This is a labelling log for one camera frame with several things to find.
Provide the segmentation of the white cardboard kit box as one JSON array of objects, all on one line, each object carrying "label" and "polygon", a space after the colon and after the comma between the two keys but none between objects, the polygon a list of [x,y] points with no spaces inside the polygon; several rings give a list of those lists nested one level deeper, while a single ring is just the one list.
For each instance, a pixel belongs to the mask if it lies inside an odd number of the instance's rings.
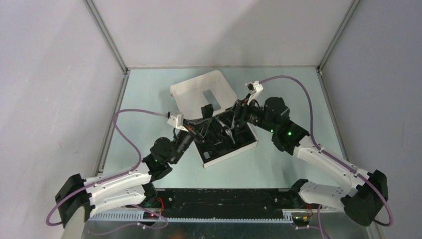
[{"label": "white cardboard kit box", "polygon": [[212,104],[215,115],[230,109],[237,94],[221,71],[214,70],[170,86],[170,94],[184,120],[202,119],[201,107]]}]

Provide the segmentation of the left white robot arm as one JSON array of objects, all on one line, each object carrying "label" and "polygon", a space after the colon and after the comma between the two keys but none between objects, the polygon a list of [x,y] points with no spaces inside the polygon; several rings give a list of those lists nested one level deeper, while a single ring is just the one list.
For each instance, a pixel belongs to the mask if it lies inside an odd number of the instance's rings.
[{"label": "left white robot arm", "polygon": [[212,121],[185,119],[173,140],[157,139],[146,157],[139,154],[138,162],[108,176],[83,178],[70,176],[55,196],[56,206],[49,212],[46,224],[65,227],[79,208],[84,209],[84,221],[90,217],[126,205],[152,207],[157,202],[153,185],[172,171],[194,141],[203,142]]}]

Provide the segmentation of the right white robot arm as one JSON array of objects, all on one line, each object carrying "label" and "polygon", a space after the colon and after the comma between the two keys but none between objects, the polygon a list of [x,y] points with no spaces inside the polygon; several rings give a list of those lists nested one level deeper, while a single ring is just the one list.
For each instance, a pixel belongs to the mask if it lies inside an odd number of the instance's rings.
[{"label": "right white robot arm", "polygon": [[263,107],[254,100],[237,100],[232,107],[235,126],[250,123],[272,134],[274,146],[281,152],[317,167],[338,186],[320,185],[299,179],[290,189],[289,200],[295,208],[320,204],[343,210],[354,222],[368,227],[388,200],[386,175],[368,172],[317,143],[306,129],[290,120],[289,108],[280,97],[270,97]]}]

